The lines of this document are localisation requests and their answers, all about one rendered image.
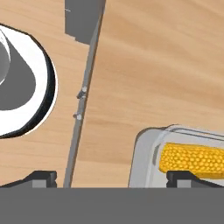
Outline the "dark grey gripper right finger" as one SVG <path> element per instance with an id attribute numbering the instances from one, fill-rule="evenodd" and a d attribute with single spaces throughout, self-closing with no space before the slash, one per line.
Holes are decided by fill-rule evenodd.
<path id="1" fill-rule="evenodd" d="M 200 178 L 197 178 L 190 171 L 168 171 L 166 173 L 167 188 L 224 188 L 224 185 L 218 185 Z"/>

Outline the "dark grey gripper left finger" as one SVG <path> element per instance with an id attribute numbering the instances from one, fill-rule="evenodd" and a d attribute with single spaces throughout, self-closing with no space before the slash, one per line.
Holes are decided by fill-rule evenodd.
<path id="1" fill-rule="evenodd" d="M 29 188 L 56 188 L 56 171 L 33 171 L 23 179 L 0 185 L 0 188 L 29 187 Z"/>

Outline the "yellow corn cob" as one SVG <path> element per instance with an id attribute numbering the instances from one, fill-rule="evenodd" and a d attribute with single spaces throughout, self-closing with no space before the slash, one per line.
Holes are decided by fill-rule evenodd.
<path id="1" fill-rule="evenodd" d="M 200 179 L 224 179 L 224 149 L 183 143 L 166 143 L 158 169 L 188 171 Z"/>

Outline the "clear vegetable container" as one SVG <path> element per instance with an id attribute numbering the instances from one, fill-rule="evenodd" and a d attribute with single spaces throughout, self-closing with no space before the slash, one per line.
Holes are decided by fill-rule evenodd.
<path id="1" fill-rule="evenodd" d="M 158 170 L 161 151 L 166 143 L 198 144 L 224 149 L 224 133 L 175 124 L 140 131 L 136 136 L 128 187 L 166 188 L 166 174 Z"/>

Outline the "white and black round base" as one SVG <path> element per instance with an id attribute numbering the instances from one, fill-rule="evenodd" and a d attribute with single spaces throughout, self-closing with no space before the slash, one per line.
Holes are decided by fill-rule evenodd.
<path id="1" fill-rule="evenodd" d="M 29 33 L 0 23 L 0 139 L 27 135 L 53 110 L 56 69 Z"/>

